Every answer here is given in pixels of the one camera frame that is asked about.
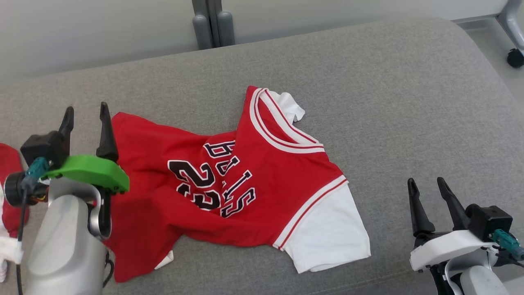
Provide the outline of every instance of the gray fabric tablecloth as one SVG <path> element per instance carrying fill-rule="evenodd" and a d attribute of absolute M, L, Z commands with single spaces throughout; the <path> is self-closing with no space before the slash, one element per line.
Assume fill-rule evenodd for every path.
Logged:
<path fill-rule="evenodd" d="M 410 177 L 438 230 L 452 227 L 436 184 L 443 176 L 464 206 L 512 214 L 512 232 L 524 238 L 524 112 L 467 34 L 440 19 L 390 20 L 3 86 L 0 141 L 19 148 L 31 134 L 58 128 L 73 105 L 71 152 L 94 154 L 101 101 L 112 114 L 191 132 L 234 130 L 248 85 L 289 92 L 306 110 L 297 127 L 324 143 L 349 180 L 372 257 L 298 275 L 287 254 L 267 246 L 182 238 L 174 262 L 127 283 L 111 281 L 104 294 L 436 294 L 429 273 L 409 265 Z M 26 251 L 44 213 L 44 205 L 31 208 Z M 513 266 L 498 272 L 503 279 L 524 273 Z M 0 293 L 16 293 L 14 267 Z"/>

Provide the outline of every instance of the robotic arm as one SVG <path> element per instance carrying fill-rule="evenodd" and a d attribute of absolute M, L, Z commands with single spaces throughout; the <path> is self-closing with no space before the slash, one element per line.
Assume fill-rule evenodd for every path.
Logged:
<path fill-rule="evenodd" d="M 408 180 L 415 249 L 415 271 L 428 268 L 439 295 L 509 295 L 492 267 L 524 260 L 524 248 L 509 233 L 513 218 L 497 206 L 471 204 L 464 210 L 446 181 L 437 183 L 453 220 L 453 231 L 436 233 L 420 203 L 415 181 Z"/>
<path fill-rule="evenodd" d="M 128 191 L 129 178 L 116 164 L 107 104 L 102 102 L 100 108 L 102 134 L 96 156 L 69 155 L 73 116 L 68 107 L 58 131 L 32 135 L 20 148 L 29 169 L 11 174 L 4 185 L 13 206 L 48 203 L 28 259 L 28 295 L 101 294 L 108 281 L 104 282 L 104 268 L 113 268 L 102 241 L 111 234 L 111 196 Z M 42 180 L 49 180 L 49 186 Z M 22 232 L 20 228 L 18 240 L 3 241 L 7 246 L 0 249 L 17 263 L 19 294 Z"/>

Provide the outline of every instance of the caster wheel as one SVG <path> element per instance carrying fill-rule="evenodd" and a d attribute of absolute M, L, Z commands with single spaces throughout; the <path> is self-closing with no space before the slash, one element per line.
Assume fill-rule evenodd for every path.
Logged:
<path fill-rule="evenodd" d="M 520 52 L 520 50 L 513 48 L 508 53 L 508 64 L 516 69 L 522 67 L 524 65 L 524 56 Z"/>

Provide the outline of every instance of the red and white garment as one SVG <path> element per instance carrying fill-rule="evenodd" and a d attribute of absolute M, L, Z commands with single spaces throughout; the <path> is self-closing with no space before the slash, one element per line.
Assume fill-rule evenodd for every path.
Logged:
<path fill-rule="evenodd" d="M 295 128 L 291 95 L 248 87 L 237 131 L 197 135 L 118 113 L 130 192 L 112 201 L 115 280 L 151 272 L 181 235 L 286 251 L 299 273 L 370 256 L 342 171 Z"/>
<path fill-rule="evenodd" d="M 22 171 L 18 152 L 3 143 L 0 143 L 0 236 L 16 238 L 20 222 L 20 208 L 11 206 L 4 198 L 4 184 L 7 176 L 13 172 Z M 25 222 L 29 218 L 29 209 L 26 209 Z M 5 280 L 7 261 L 0 254 L 0 282 Z"/>

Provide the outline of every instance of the red fabric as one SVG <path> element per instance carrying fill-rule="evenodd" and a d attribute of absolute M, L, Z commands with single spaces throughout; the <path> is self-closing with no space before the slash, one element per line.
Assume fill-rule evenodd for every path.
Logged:
<path fill-rule="evenodd" d="M 196 135 L 131 114 L 114 116 L 118 163 L 130 177 L 130 192 L 112 199 L 113 230 L 105 242 L 116 255 L 117 282 L 153 271 L 182 234 L 217 244 L 273 245 L 304 202 L 342 175 L 325 152 L 291 154 L 269 144 L 249 115 L 256 90 L 253 86 L 247 90 L 236 132 Z M 297 143 L 282 131 L 266 106 L 261 102 L 258 106 L 270 133 Z M 229 154 L 228 148 L 219 147 L 213 157 L 205 148 L 206 144 L 232 141 L 236 142 Z M 217 165 L 231 164 L 233 157 L 239 162 L 221 175 Z M 182 162 L 170 161 L 190 163 L 203 181 L 196 183 L 185 172 L 177 177 L 170 163 L 182 167 Z M 246 172 L 251 177 L 228 195 L 227 190 L 245 178 Z M 190 193 L 184 197 L 180 192 L 186 192 L 186 184 Z M 217 208 L 204 210 L 195 205 L 204 196 L 207 203 L 203 206 L 211 206 L 213 198 L 206 193 L 213 192 L 220 200 Z M 254 199 L 249 192 L 255 193 Z M 229 215 L 238 205 L 242 210 Z"/>
<path fill-rule="evenodd" d="M 5 179 L 13 172 L 22 171 L 18 151 L 14 148 L 0 143 L 0 184 L 2 190 L 4 189 Z M 9 232 L 11 238 L 16 238 L 18 235 L 18 227 L 20 225 L 20 214 L 22 209 L 11 206 L 4 198 L 2 205 L 2 223 Z M 29 218 L 29 208 L 26 209 L 24 223 Z"/>

